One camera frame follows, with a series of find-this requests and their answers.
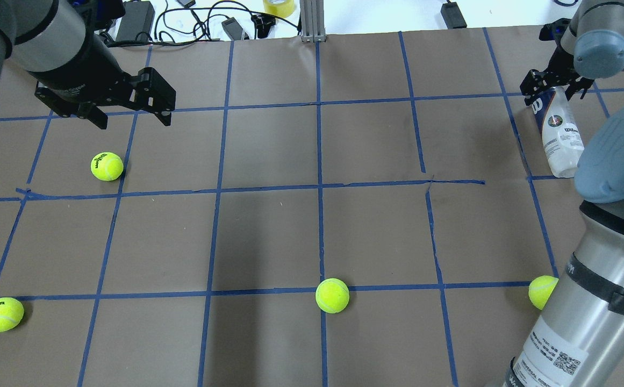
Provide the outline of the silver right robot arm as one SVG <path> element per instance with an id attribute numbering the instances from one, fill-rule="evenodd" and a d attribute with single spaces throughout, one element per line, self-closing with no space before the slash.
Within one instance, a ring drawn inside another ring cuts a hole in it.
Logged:
<path id="1" fill-rule="evenodd" d="M 565 99 L 624 72 L 624 1 L 580 1 L 572 19 L 539 36 L 556 49 L 520 90 L 549 113 L 546 91 Z M 602 386 L 624 357 L 624 107 L 609 117 L 571 167 L 585 233 L 520 355 L 491 386 Z"/>

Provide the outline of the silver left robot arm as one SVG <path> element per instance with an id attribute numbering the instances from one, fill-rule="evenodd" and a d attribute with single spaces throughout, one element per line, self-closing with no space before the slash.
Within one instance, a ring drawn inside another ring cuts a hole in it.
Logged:
<path id="1" fill-rule="evenodd" d="M 102 107 L 124 107 L 171 125 L 176 90 L 154 68 L 125 73 L 96 33 L 125 14 L 121 1 L 0 1 L 0 80 L 12 59 L 59 117 L 104 130 Z"/>

